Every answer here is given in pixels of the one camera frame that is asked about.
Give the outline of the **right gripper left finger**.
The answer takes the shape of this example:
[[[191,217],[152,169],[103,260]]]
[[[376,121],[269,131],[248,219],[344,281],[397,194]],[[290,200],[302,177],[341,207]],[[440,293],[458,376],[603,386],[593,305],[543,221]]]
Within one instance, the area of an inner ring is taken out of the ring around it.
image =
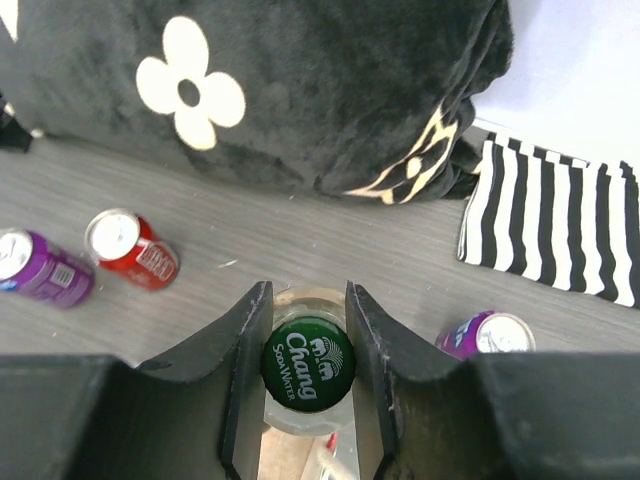
[[[253,479],[273,287],[132,367],[112,355],[1,360],[5,479]]]

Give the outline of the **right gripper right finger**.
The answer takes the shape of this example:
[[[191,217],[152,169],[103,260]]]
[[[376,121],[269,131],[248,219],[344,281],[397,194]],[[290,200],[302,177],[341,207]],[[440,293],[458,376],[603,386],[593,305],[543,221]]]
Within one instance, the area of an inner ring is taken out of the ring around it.
[[[635,353],[502,353],[464,361],[345,291],[364,479],[635,479]]]

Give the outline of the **purple soda can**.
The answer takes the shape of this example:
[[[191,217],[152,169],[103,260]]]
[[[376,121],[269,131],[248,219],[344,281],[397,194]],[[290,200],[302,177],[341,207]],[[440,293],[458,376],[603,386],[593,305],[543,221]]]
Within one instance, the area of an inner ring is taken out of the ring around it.
[[[435,346],[459,360],[477,354],[536,350],[534,335],[521,318],[493,310],[481,312],[459,326],[441,332]]]

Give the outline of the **clear glass bottle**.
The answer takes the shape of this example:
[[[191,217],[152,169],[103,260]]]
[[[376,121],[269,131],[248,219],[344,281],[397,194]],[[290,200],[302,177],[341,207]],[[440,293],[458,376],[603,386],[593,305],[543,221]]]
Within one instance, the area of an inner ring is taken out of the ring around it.
[[[351,425],[356,359],[346,333],[345,294],[295,287],[277,293],[273,307],[261,357],[265,423],[306,437]]]

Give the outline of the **red cola can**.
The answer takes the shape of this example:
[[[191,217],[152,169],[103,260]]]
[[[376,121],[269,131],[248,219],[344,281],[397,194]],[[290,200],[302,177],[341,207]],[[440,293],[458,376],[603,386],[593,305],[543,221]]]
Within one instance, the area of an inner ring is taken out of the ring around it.
[[[179,258],[141,215],[124,208],[112,208],[95,216],[84,234],[91,260],[128,282],[158,291],[178,276]]]

